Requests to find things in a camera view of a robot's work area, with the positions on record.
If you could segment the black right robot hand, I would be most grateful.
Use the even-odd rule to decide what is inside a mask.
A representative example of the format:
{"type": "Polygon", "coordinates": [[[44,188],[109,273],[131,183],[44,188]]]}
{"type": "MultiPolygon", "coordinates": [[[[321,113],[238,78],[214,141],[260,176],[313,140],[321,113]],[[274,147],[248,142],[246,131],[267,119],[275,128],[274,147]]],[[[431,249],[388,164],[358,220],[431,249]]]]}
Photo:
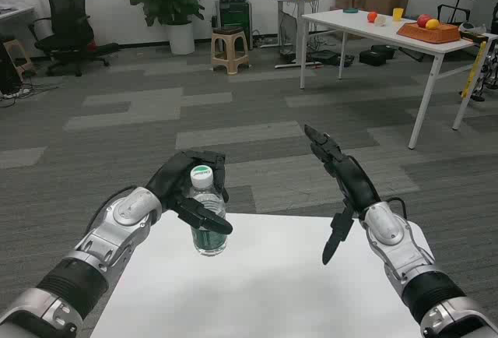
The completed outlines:
{"type": "Polygon", "coordinates": [[[366,209],[381,198],[373,182],[357,160],[341,151],[339,144],[326,133],[305,125],[304,132],[310,140],[310,149],[324,169],[338,183],[344,195],[344,210],[334,215],[331,235],[322,252],[322,262],[329,263],[339,245],[344,242],[353,225],[353,215],[365,216],[366,209]]]}

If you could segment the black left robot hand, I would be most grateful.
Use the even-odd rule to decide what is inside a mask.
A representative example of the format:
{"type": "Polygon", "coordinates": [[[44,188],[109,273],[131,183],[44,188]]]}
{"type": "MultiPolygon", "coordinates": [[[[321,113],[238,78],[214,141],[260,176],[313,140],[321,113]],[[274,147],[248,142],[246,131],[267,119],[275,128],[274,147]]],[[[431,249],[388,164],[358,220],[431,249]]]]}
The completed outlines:
{"type": "Polygon", "coordinates": [[[188,197],[191,170],[199,165],[206,165],[213,171],[215,192],[223,197],[224,202],[229,200],[224,187],[225,159],[223,153],[212,151],[180,151],[151,177],[146,189],[161,202],[163,211],[173,210],[180,220],[191,227],[204,227],[219,234],[231,234],[233,227],[226,219],[216,216],[200,202],[188,197]]]}

